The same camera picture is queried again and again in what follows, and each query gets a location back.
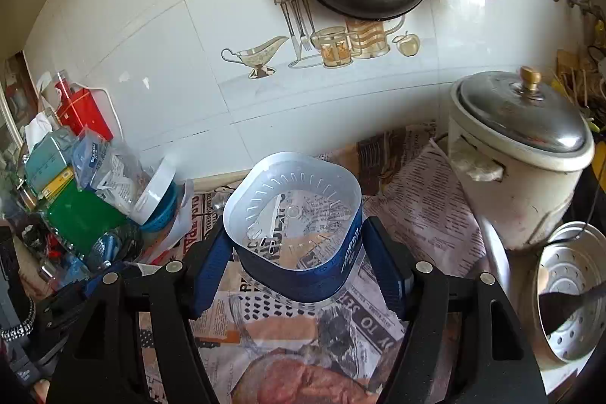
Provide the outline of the metal steamer pot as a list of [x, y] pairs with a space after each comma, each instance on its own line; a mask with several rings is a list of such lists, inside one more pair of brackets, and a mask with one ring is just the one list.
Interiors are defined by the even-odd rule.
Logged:
[[605, 332], [604, 234], [583, 221], [559, 226], [538, 255], [519, 307], [540, 368], [587, 356]]

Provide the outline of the green plastic container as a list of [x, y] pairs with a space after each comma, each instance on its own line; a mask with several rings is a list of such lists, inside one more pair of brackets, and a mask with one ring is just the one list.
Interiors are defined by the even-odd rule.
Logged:
[[62, 244], [80, 256], [88, 256], [105, 233], [127, 224], [124, 214], [93, 192], [79, 191], [75, 181], [70, 181], [43, 213]]

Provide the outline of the red carton box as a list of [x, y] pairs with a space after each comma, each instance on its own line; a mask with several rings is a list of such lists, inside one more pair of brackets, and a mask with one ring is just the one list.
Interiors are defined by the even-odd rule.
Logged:
[[113, 133], [89, 89], [73, 90], [65, 79], [56, 82], [55, 89], [59, 93], [59, 107], [55, 113], [62, 125], [69, 127], [76, 136], [87, 128], [111, 142]]

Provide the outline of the newspaper print tablecloth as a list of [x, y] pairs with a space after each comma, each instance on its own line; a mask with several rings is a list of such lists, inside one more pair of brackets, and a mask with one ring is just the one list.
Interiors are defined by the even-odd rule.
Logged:
[[[394, 241], [447, 275], [489, 267], [476, 219], [445, 155], [433, 122], [387, 131], [323, 155], [362, 180], [366, 215], [378, 216]], [[192, 321], [198, 353], [222, 403], [250, 403], [268, 374], [254, 366], [271, 353], [300, 358], [323, 374], [344, 376], [344, 401], [378, 399], [406, 333], [380, 292], [365, 253], [341, 293], [312, 309], [262, 291], [231, 258], [211, 307]]]

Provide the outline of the clear plastic packet bag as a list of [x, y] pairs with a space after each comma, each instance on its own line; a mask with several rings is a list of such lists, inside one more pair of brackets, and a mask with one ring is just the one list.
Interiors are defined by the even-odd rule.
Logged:
[[124, 215], [131, 213], [150, 181], [139, 158], [122, 139], [108, 142], [87, 127], [73, 149], [72, 167], [79, 191], [93, 192]]

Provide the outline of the white box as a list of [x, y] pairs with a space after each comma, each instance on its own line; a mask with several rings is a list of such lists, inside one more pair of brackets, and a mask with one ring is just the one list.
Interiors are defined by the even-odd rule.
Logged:
[[286, 195], [281, 193], [269, 200], [254, 222], [248, 227], [248, 239], [257, 241], [274, 236], [277, 216], [280, 213], [280, 204], [285, 198]]

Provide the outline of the clear glass jar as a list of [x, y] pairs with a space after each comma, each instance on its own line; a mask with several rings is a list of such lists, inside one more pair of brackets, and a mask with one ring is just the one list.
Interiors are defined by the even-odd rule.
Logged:
[[214, 210], [217, 214], [221, 214], [233, 192], [234, 189], [230, 188], [219, 188], [218, 190], [214, 191], [211, 199], [212, 210]]

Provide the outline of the white and blue colander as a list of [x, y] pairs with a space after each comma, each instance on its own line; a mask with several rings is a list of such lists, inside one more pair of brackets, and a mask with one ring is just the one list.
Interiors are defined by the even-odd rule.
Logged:
[[176, 210], [176, 197], [178, 197], [178, 190], [173, 182], [175, 175], [176, 167], [173, 166], [173, 162], [163, 159], [149, 184], [130, 209], [128, 218], [141, 226], [143, 232], [158, 232], [173, 217]]

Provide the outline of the yellow flat box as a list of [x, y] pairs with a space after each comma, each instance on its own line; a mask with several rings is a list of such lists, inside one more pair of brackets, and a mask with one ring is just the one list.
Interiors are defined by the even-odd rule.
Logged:
[[45, 200], [55, 198], [71, 181], [73, 181], [73, 178], [74, 172], [72, 167], [66, 167], [42, 190], [42, 197]]

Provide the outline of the teal tissue box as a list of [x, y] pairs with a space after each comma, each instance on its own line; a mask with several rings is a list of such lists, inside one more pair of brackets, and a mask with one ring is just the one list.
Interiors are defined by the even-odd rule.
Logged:
[[28, 159], [26, 180], [40, 195], [55, 177], [71, 164], [77, 137], [70, 127], [53, 126], [45, 113], [38, 113], [25, 127]]

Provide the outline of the white rice cooker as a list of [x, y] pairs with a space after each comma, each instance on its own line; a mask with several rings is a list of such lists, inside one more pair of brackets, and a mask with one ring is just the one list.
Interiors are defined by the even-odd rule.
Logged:
[[480, 72], [451, 88], [450, 164], [507, 250], [551, 235], [594, 152], [587, 121], [540, 72]]

